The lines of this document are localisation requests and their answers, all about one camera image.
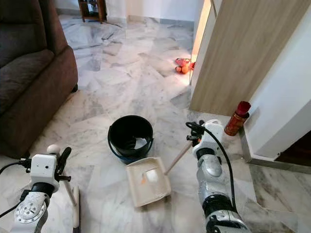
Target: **black cable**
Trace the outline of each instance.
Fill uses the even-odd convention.
[[[230,160],[229,160],[229,157],[224,149],[224,147],[222,146],[222,144],[220,143],[220,141],[218,141],[218,139],[216,138],[216,136],[211,132],[209,131],[207,128],[201,126],[201,125],[198,125],[197,123],[195,122],[187,122],[186,123],[186,126],[189,127],[190,129],[192,130],[195,130],[197,131],[197,129],[200,129],[199,131],[202,131],[204,130],[205,132],[207,132],[215,141],[216,143],[218,144],[219,148],[222,150],[224,156],[225,156],[225,160],[227,161],[227,164],[228,164],[228,168],[229,168],[229,174],[230,174],[230,184],[231,184],[231,198],[232,198],[232,205],[233,205],[233,208],[236,212],[238,212],[237,210],[237,206],[235,204],[235,194],[234,194],[234,183],[233,183],[233,172],[232,172],[232,167],[231,167],[231,163],[230,163]]]
[[[3,216],[5,216],[6,214],[8,214],[9,212],[11,212],[12,210],[16,209],[16,207],[18,207],[18,205],[21,203],[21,201],[16,204],[15,206],[13,206],[11,209],[8,209],[7,211],[3,212],[2,214],[0,214],[0,218],[2,218]]]
[[[13,166],[13,165],[18,165],[20,164],[20,162],[15,162],[15,163],[11,163],[11,164],[8,164],[8,165],[5,165],[3,168],[0,169],[0,174],[9,166]]]

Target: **marble floor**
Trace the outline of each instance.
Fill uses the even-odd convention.
[[[174,71],[174,59],[190,57],[193,32],[158,24],[154,19],[127,26],[82,23],[60,16],[74,48],[79,90],[71,94],[38,138],[32,154],[49,144],[72,147],[67,162],[71,184],[81,190],[84,233],[203,233],[205,220],[197,197],[196,160],[189,151],[169,174],[172,194],[134,208],[124,164],[109,150],[109,126],[124,115],[147,118],[154,129],[149,156],[166,166],[185,144],[185,122],[227,116],[190,111],[188,75]],[[245,163],[239,136],[224,137],[231,158],[237,207],[254,233],[311,232],[311,175]],[[12,159],[1,157],[0,166]],[[29,182],[21,167],[0,176],[0,212],[15,205]],[[71,232],[71,207],[61,183],[49,206],[43,233]],[[10,231],[13,216],[0,219],[0,232]]]

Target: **brown sofa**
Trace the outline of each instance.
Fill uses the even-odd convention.
[[[53,1],[0,0],[0,154],[27,154],[77,82]]]

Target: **red cap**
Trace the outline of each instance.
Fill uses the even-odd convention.
[[[244,116],[250,108],[251,108],[251,104],[249,102],[241,101],[235,112],[240,116]]]

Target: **sofa cushion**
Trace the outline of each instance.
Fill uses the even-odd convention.
[[[0,0],[0,67],[46,47],[38,0]]]
[[[18,57],[0,68],[0,114],[12,105],[53,57],[50,50],[42,50]]]

